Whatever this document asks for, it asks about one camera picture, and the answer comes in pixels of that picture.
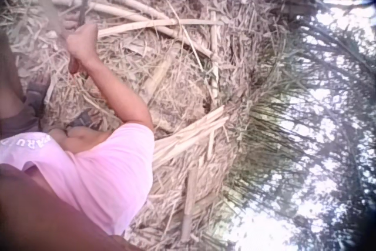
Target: foot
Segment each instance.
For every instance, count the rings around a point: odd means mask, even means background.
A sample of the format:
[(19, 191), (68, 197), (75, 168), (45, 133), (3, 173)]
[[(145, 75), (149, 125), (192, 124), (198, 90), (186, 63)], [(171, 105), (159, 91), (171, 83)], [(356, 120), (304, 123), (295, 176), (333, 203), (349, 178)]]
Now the foot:
[(41, 118), (44, 114), (44, 100), (50, 83), (49, 75), (39, 74), (30, 81), (26, 89), (26, 104), (33, 107), (37, 118)]
[(74, 128), (77, 126), (84, 126), (93, 130), (98, 130), (102, 124), (100, 113), (96, 109), (86, 109), (77, 118), (75, 118), (68, 127)]

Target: shorts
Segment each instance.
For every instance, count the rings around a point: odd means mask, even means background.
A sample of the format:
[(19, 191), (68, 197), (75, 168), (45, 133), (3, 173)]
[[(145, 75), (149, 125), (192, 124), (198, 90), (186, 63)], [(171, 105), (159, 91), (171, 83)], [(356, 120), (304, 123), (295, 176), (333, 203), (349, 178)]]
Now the shorts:
[(0, 140), (10, 138), (24, 132), (40, 132), (39, 119), (35, 110), (25, 105), (17, 115), (0, 120)]

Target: sky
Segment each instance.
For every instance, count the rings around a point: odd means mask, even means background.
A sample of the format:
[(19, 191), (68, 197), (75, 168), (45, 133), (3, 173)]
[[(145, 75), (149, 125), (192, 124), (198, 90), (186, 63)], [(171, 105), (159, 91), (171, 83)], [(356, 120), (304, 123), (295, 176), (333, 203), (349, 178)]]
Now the sky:
[[(351, 5), (350, 1), (337, 1), (340, 4)], [(343, 17), (344, 11), (338, 8), (331, 9), (333, 15), (319, 14), (317, 18), (320, 22), (329, 25), (334, 20), (337, 20), (338, 26), (340, 28), (345, 28), (349, 24), (354, 24), (365, 29), (366, 35), (373, 36), (370, 28), (370, 23), (376, 25), (376, 9), (372, 6), (367, 9), (353, 9), (350, 17)], [(316, 99), (323, 99), (328, 92), (323, 89), (316, 90), (312, 93)], [(322, 128), (324, 129), (324, 134), (331, 138), (331, 130), (334, 125), (331, 121), (324, 121)], [(292, 125), (286, 123), (283, 125), (288, 129), (292, 129)], [(299, 131), (300, 134), (308, 134), (303, 128), (295, 127), (295, 130)], [(325, 164), (327, 168), (333, 169), (333, 164)], [(333, 190), (336, 184), (330, 180), (324, 180), (317, 184), (316, 189), (320, 190)], [(298, 203), (297, 214), (306, 217), (311, 217), (318, 214), (323, 207), (318, 203), (304, 202)], [(233, 224), (234, 228), (231, 232), (225, 235), (225, 239), (237, 242), (237, 250), (255, 250), (255, 251), (272, 251), (272, 250), (298, 250), (297, 246), (287, 246), (285, 241), (291, 236), (291, 231), (294, 228), (293, 225), (286, 221), (278, 221), (276, 219), (270, 218), (265, 212), (254, 213), (252, 208), (246, 210), (245, 213), (241, 213), (242, 221), (239, 218), (234, 218)], [(320, 230), (320, 221), (314, 223), (316, 224), (316, 232)]]

